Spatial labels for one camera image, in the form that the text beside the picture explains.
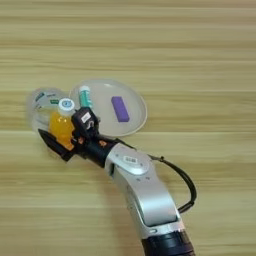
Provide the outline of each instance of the silver robot arm segment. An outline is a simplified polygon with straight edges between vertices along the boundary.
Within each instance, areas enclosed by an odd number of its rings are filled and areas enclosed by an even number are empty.
[[[184,230],[173,199],[147,154],[117,144],[106,159],[105,170],[123,192],[141,239]]]

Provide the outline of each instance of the purple block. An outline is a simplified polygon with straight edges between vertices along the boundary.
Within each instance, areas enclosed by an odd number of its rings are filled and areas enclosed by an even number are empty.
[[[124,101],[123,101],[122,97],[114,96],[114,97],[112,97],[111,102],[112,102],[113,107],[115,109],[118,122],[119,123],[129,122],[130,117],[128,115],[128,112],[127,112],[127,109],[124,105]]]

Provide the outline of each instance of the wooden table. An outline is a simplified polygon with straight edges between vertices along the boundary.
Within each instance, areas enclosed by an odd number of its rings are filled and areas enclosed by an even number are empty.
[[[198,186],[184,222],[197,255],[256,255],[256,3],[253,0],[0,0],[0,255],[143,255],[103,170],[49,156],[26,96],[113,78],[149,118],[125,138]],[[188,191],[157,165],[177,205]]]

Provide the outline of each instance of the orange liquid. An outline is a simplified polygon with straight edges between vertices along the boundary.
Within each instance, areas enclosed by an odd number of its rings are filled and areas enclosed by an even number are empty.
[[[50,118],[49,132],[57,138],[57,141],[65,148],[71,150],[74,145],[71,143],[74,126],[71,117],[62,116],[59,112],[53,112]]]

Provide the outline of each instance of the orange juice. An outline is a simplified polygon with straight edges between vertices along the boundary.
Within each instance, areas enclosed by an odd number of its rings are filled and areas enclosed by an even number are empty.
[[[71,143],[74,126],[71,116],[74,113],[75,104],[71,99],[61,99],[58,111],[51,114],[49,132],[56,137],[57,141],[65,148],[71,150],[74,146]]]

